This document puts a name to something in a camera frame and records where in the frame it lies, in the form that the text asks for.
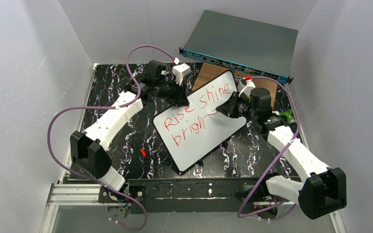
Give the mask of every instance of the whiteboard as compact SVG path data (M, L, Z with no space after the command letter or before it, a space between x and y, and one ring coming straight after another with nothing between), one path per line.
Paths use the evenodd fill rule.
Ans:
M208 115L234 91L237 91L234 76L227 70L190 94L188 107L170 107L153 119L180 171L187 170L246 124L244 117Z

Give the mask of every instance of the white enclosure wall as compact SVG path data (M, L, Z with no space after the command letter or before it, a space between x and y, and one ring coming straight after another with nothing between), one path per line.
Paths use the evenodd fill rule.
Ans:
M0 233L39 232L61 169L46 132L57 111L82 105L92 66L58 1L0 1ZM79 112L55 123L65 161Z
M347 175L347 232L373 232L373 1L318 0L291 75L312 152Z
M142 44L160 46L177 56L204 10L300 30L316 0L59 1L93 63L123 64L128 52ZM151 59L170 61L159 51L142 49L130 62Z

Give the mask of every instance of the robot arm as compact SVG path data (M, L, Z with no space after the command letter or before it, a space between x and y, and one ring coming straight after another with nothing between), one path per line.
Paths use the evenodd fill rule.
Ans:
M154 98L162 98L173 106L188 106L184 78L191 73L187 64L174 66L175 80L162 83L166 75L166 64L151 61L144 72L136 76L141 87L140 98L127 107L120 105L136 97L138 92L133 82L129 83L112 105L116 109L105 112L93 125L83 132L75 131L70 137L72 162L91 174L103 184L120 191L125 179L112 167L106 151L117 133L143 106Z
M264 182L267 193L264 196L276 195L300 205L304 214L316 219L346 206L346 176L339 168L330 168L315 157L299 139L292 140L294 134L286 121L272 113L271 96L265 88L255 88L252 81L239 80L237 87L240 93L234 92L231 98L216 108L227 117L245 117L254 122L255 130L272 146L281 151L291 142L283 154L294 167L301 182L269 176Z

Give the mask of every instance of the floor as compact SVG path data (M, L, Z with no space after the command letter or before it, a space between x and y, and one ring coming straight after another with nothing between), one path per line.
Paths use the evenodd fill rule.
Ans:
M140 226L143 215L129 215L125 222ZM106 206L60 206L53 233L133 232L109 221ZM311 220L300 208L285 218L267 223L236 213L152 213L141 233L335 233L329 215Z

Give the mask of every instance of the red object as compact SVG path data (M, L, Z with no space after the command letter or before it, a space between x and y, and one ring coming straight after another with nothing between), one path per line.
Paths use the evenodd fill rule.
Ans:
M146 157L147 157L147 153L145 152L145 150L144 150L144 149L141 149L141 153L142 153L142 156L143 156L144 158L146 158Z

